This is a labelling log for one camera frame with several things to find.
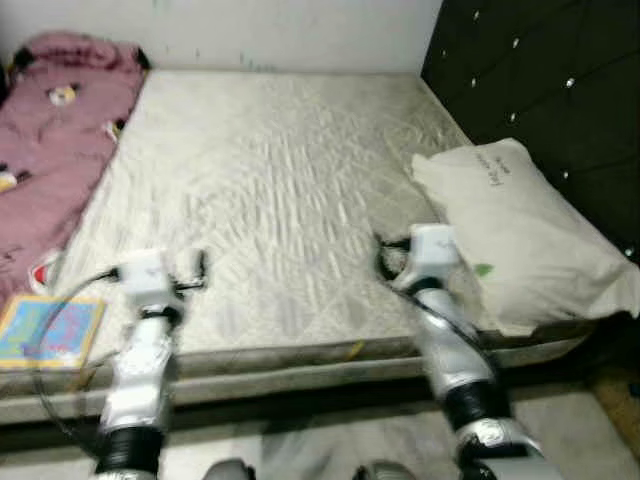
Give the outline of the colourful children's book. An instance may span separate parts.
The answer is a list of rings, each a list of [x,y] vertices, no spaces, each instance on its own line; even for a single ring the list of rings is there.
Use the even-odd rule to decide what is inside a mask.
[[[41,294],[17,294],[0,310],[0,371],[37,366],[81,369],[106,310],[99,298],[76,297],[47,323],[60,300]]]

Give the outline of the brown and white floor item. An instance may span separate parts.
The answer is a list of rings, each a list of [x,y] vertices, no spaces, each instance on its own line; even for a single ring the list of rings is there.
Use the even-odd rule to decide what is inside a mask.
[[[604,366],[588,379],[591,393],[636,460],[640,457],[640,406],[632,387],[639,376],[636,367]]]

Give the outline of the grey right robot leg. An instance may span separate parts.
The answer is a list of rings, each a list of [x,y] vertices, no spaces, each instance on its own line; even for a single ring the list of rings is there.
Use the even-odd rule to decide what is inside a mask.
[[[417,480],[402,463],[378,460],[358,466],[351,480]]]

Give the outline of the grey quilted mattress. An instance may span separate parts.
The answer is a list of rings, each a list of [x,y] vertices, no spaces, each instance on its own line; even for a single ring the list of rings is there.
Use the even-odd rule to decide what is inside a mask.
[[[410,76],[159,70],[52,257],[52,287],[136,250],[165,248],[179,268],[206,250],[179,353],[411,337],[372,237],[435,221],[410,159],[466,143]]]

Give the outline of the white pillow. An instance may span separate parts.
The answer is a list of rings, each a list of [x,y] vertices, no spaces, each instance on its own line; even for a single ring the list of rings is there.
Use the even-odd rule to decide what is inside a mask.
[[[486,329],[525,335],[637,314],[637,266],[550,186],[517,140],[415,154],[411,168],[454,229]]]

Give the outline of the black tufted headboard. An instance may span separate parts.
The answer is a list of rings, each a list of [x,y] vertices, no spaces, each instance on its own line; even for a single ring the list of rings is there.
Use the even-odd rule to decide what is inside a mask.
[[[640,0],[443,0],[421,77],[472,142],[522,143],[637,259]]]

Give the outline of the grey robot leg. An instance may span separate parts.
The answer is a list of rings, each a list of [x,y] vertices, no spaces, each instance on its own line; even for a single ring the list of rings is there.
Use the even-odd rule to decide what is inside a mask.
[[[417,480],[402,463],[378,460],[358,466],[351,480]]]
[[[243,460],[233,458],[211,465],[201,480],[256,480],[256,472]]]

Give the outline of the pink cartoon print blanket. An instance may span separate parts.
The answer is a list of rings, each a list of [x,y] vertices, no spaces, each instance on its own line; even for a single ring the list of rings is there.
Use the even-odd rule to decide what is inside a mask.
[[[0,102],[0,307],[76,233],[150,68],[140,45],[70,31],[15,52]]]

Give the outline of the dotted lower mattress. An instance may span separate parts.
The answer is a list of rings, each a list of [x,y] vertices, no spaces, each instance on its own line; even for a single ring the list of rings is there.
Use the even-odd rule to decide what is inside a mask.
[[[544,364],[572,352],[590,333],[529,335],[500,338],[485,333],[500,366]],[[169,383],[174,406],[270,396],[288,390],[308,390],[421,376],[424,367],[411,335],[366,340],[339,340],[308,346],[241,349],[195,349],[179,353],[177,374]],[[86,375],[72,370],[41,370],[42,385],[60,416],[96,415],[113,372],[104,367],[84,383]],[[0,371],[0,426],[49,420],[35,389],[31,370]]]

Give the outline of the grey left robot leg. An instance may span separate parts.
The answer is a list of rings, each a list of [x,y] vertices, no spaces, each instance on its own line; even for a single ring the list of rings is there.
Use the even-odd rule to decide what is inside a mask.
[[[211,465],[201,480],[256,480],[256,472],[243,460],[233,458]]]

